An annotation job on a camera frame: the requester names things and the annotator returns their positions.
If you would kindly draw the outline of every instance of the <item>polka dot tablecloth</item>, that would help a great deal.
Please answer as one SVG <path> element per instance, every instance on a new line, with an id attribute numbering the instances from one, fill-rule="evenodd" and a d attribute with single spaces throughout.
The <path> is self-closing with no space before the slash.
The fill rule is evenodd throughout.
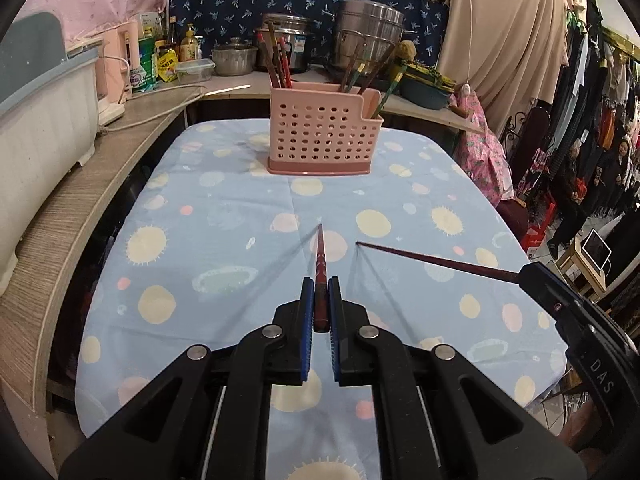
<path id="1" fill-rule="evenodd" d="M 356 248 L 364 240 L 518 271 L 524 252 L 460 168 L 424 137 L 383 128 L 371 173 L 265 170 L 267 120 L 189 127 L 118 234 L 82 340 L 76 407 L 93 433 L 188 346 L 239 342 L 314 275 L 317 225 L 329 276 L 405 343 L 446 342 L 524 405 L 564 371 L 549 316 L 515 285 Z M 312 370 L 271 397 L 269 480 L 379 479 L 369 387 L 333 381 L 328 335 Z"/>

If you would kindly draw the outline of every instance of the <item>yellow bottle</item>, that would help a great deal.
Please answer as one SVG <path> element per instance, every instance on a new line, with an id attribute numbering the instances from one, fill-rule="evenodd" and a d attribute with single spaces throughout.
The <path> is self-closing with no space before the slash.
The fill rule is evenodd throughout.
<path id="1" fill-rule="evenodd" d="M 187 33 L 180 42 L 180 61 L 193 61 L 196 59 L 198 51 L 198 40 L 195 38 L 195 28 L 193 23 L 187 24 Z"/>

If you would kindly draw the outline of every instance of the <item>wooden counter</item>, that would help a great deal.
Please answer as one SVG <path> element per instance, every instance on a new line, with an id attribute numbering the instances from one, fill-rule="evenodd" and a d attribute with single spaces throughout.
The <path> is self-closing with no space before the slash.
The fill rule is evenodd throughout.
<path id="1" fill-rule="evenodd" d="M 309 70 L 302 74 L 295 74 L 292 77 L 296 81 L 309 83 L 328 82 L 324 71 L 321 69 Z M 269 99 L 271 97 L 271 83 L 269 75 L 265 72 L 251 72 L 248 75 L 234 77 L 213 76 L 208 81 L 200 84 L 205 86 L 209 92 L 217 92 L 222 89 L 231 89 L 238 86 L 249 85 L 248 88 L 228 90 L 205 96 L 205 100 Z M 448 126 L 456 130 L 465 130 L 466 132 L 473 132 L 477 134 L 483 133 L 480 128 L 474 126 L 470 121 L 457 116 L 448 108 L 443 108 L 442 110 L 429 110 L 428 108 L 422 108 L 418 105 L 414 105 L 412 102 L 409 102 L 397 95 L 392 95 L 388 99 L 382 111 L 387 114 L 413 117 L 416 119 L 431 121 L 432 123 L 443 124 L 444 126 Z"/>
<path id="2" fill-rule="evenodd" d="M 124 117 L 112 126 L 152 117 L 198 92 L 184 88 L 131 100 Z M 58 184 L 17 247 L 17 267 L 0 297 L 0 391 L 23 440 L 53 475 L 46 431 L 47 371 L 66 289 L 109 202 L 182 110 L 98 137 L 94 156 Z"/>

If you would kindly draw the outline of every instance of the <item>navy blue curtain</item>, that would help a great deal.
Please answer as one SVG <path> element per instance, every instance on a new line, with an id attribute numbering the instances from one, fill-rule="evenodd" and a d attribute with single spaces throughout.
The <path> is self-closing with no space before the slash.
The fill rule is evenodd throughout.
<path id="1" fill-rule="evenodd" d="M 435 65 L 447 28 L 449 7 L 433 0 L 373 0 L 395 7 L 404 14 L 404 28 L 415 30 L 417 59 Z M 232 37 L 253 40 L 254 28 L 262 25 L 264 12 L 286 12 L 312 20 L 314 35 L 307 41 L 309 57 L 330 58 L 334 36 L 334 19 L 340 0 L 169 0 L 169 13 L 176 16 L 181 38 L 187 23 L 193 23 L 198 36 L 204 38 L 202 55 L 225 44 Z"/>

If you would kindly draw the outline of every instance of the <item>clear plastic food container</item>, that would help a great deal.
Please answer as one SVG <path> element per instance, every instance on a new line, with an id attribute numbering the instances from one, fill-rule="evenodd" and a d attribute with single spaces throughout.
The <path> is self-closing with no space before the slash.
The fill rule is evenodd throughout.
<path id="1" fill-rule="evenodd" d="M 210 59 L 183 61 L 175 66 L 175 73 L 178 75 L 178 82 L 181 85 L 199 83 L 211 78 L 215 65 Z"/>

